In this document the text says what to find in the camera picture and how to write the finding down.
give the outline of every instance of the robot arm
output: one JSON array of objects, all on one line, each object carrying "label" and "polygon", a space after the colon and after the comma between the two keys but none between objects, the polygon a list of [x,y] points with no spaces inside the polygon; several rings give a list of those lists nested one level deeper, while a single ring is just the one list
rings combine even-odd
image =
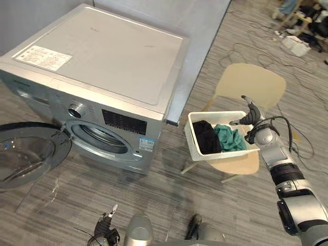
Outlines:
[{"label": "robot arm", "polygon": [[243,119],[230,124],[254,126],[245,139],[260,148],[276,185],[280,199],[277,205],[285,231],[297,235],[303,246],[327,246],[328,213],[325,207],[298,169],[277,129],[265,121],[264,115],[251,99],[246,96],[242,98],[247,101],[250,112]]}]

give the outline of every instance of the gray wall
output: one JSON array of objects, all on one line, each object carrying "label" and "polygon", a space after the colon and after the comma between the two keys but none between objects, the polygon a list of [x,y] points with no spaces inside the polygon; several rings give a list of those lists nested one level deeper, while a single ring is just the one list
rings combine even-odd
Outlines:
[{"label": "gray wall", "polygon": [[[95,0],[96,7],[191,39],[167,119],[178,122],[230,0]],[[92,0],[0,0],[0,55]]]},{"label": "gray wall", "polygon": [[92,0],[0,0],[0,55],[82,3]]}]

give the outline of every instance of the robotic arm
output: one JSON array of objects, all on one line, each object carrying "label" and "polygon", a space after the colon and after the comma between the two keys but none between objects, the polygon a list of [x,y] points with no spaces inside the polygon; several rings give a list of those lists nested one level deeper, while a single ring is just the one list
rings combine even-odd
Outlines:
[{"label": "robotic arm", "polygon": [[[271,118],[265,118],[250,98],[246,96],[242,98],[247,101],[250,111],[244,118],[232,121],[230,124],[254,126],[245,136],[245,140],[260,148],[266,167],[276,185],[276,192],[280,199],[277,205],[284,229],[290,235],[297,235],[303,246],[328,246],[328,213],[325,207],[298,169],[288,148],[282,143],[278,130],[268,123]],[[118,244],[118,232],[109,228],[116,209],[117,206],[114,206],[109,214],[105,213],[100,217],[94,231],[95,236],[90,238],[88,245],[116,246]],[[135,215],[128,226],[124,246],[231,245],[218,240],[218,230],[211,227],[202,229],[203,233],[199,232],[198,241],[181,240],[152,244],[151,222],[146,215]]]},{"label": "robotic arm", "polygon": [[282,143],[279,132],[254,102],[242,96],[250,112],[231,125],[253,125],[245,140],[256,144],[276,185],[279,215],[285,231],[297,235],[303,246],[328,245],[328,213],[310,183],[298,169],[291,153]]}]

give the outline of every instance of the green cloth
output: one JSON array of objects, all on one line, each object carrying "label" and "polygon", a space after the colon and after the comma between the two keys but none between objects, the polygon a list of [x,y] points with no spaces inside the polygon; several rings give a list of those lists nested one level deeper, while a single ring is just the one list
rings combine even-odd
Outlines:
[{"label": "green cloth", "polygon": [[247,149],[243,137],[238,133],[238,129],[231,130],[228,126],[216,125],[214,131],[219,137],[222,152]]}]

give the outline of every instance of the washing machine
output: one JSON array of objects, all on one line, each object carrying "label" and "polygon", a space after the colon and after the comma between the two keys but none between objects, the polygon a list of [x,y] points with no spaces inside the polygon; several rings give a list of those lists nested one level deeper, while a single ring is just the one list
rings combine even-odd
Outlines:
[{"label": "washing machine", "polygon": [[71,147],[147,174],[188,39],[80,5],[0,59],[0,78],[45,122],[0,126],[1,190],[36,181]]}]

